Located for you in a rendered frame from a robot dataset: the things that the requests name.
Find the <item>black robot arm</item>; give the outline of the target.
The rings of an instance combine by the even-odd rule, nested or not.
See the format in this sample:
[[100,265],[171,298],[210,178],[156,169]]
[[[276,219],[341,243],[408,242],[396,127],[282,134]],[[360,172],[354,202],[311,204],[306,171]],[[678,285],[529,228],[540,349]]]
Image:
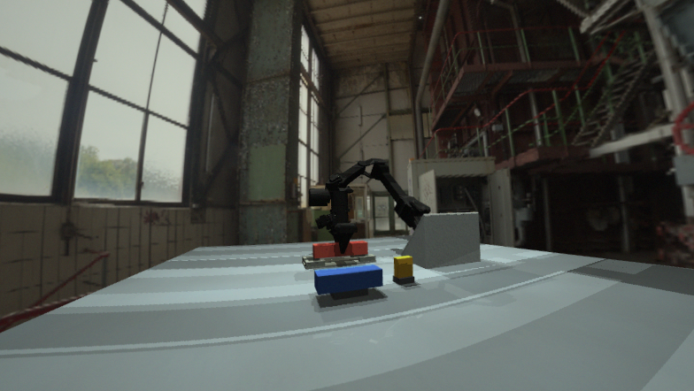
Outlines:
[[[372,165],[371,173],[366,172],[366,166]],[[347,186],[359,175],[365,175],[370,179],[380,180],[396,201],[395,212],[409,227],[416,229],[423,214],[431,212],[430,207],[421,203],[413,196],[407,195],[389,171],[388,163],[381,158],[370,158],[366,161],[358,161],[353,167],[343,173],[335,173],[329,176],[325,188],[309,188],[309,206],[348,206],[348,193],[353,190]],[[335,214],[322,215],[315,219],[319,229],[324,226],[336,226]]]

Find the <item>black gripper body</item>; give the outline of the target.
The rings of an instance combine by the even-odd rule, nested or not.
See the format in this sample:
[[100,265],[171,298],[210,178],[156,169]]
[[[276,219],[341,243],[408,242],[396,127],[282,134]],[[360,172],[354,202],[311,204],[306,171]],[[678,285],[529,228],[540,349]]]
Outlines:
[[329,225],[327,230],[331,229],[331,232],[336,232],[337,234],[350,234],[357,233],[358,227],[348,220],[348,206],[331,206],[331,214],[335,214],[336,226]]

